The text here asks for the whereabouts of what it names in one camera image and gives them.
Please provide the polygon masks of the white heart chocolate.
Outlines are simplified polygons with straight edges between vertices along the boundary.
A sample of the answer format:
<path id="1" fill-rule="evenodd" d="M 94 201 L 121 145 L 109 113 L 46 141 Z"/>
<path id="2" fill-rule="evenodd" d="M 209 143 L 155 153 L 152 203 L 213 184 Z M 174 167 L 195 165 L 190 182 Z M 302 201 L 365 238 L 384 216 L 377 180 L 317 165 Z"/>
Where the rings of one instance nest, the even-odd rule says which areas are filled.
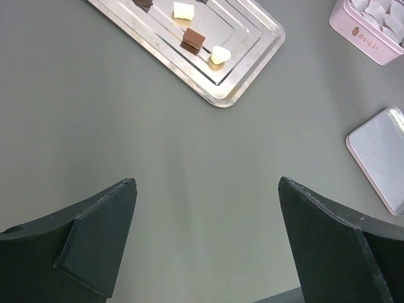
<path id="1" fill-rule="evenodd" d="M 211 50 L 211 61 L 213 64 L 219 65 L 231 58 L 231 52 L 218 45 L 214 46 Z"/>

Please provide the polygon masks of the white rectangular chocolate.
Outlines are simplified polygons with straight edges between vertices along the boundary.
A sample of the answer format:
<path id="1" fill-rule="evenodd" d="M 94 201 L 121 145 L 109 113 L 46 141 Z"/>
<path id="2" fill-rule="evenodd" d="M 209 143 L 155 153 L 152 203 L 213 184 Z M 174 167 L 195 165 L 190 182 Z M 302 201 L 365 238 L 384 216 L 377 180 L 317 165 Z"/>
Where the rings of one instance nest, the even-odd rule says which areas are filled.
<path id="1" fill-rule="evenodd" d="M 192 4 L 173 2 L 174 18 L 191 21 L 195 16 L 195 9 Z"/>

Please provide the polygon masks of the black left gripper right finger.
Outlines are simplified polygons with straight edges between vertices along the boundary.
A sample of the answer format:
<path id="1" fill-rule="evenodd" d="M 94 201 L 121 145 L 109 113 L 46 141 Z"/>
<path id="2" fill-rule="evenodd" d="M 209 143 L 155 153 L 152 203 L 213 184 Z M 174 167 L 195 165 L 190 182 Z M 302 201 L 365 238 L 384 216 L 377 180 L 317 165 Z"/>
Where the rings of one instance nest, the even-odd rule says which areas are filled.
<path id="1" fill-rule="evenodd" d="M 288 177 L 278 195 L 306 302 L 403 302 L 403 227 Z"/>

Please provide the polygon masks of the brown milk chocolate block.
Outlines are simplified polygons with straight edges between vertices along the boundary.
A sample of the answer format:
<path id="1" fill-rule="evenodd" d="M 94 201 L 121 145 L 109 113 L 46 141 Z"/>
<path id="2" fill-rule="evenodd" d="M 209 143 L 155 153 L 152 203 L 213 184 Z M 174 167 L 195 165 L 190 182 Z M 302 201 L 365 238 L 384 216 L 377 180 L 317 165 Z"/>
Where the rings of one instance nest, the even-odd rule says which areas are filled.
<path id="1" fill-rule="evenodd" d="M 190 53 L 196 55 L 200 52 L 205 39 L 205 36 L 199 34 L 191 28 L 187 28 L 182 37 L 180 46 Z"/>

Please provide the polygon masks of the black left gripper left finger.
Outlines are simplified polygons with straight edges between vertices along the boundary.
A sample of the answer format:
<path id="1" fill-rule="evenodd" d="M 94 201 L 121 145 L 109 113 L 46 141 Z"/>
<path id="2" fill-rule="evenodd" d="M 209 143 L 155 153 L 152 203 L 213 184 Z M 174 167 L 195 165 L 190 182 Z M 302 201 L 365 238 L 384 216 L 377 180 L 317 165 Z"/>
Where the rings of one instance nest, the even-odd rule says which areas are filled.
<path id="1" fill-rule="evenodd" d="M 136 205 L 127 178 L 69 207 L 1 232 L 1 302 L 106 302 Z"/>

